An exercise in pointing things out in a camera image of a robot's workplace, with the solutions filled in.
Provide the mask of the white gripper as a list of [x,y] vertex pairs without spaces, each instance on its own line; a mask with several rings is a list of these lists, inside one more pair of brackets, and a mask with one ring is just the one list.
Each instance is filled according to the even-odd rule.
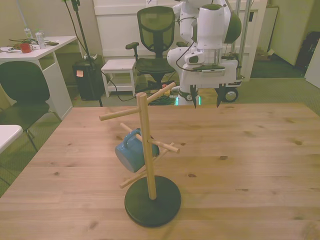
[[234,83],[237,80],[237,60],[222,60],[219,64],[224,69],[185,71],[181,73],[183,85],[190,85],[190,94],[193,105],[197,108],[198,88],[218,88],[216,106],[219,107],[225,95],[225,84]]

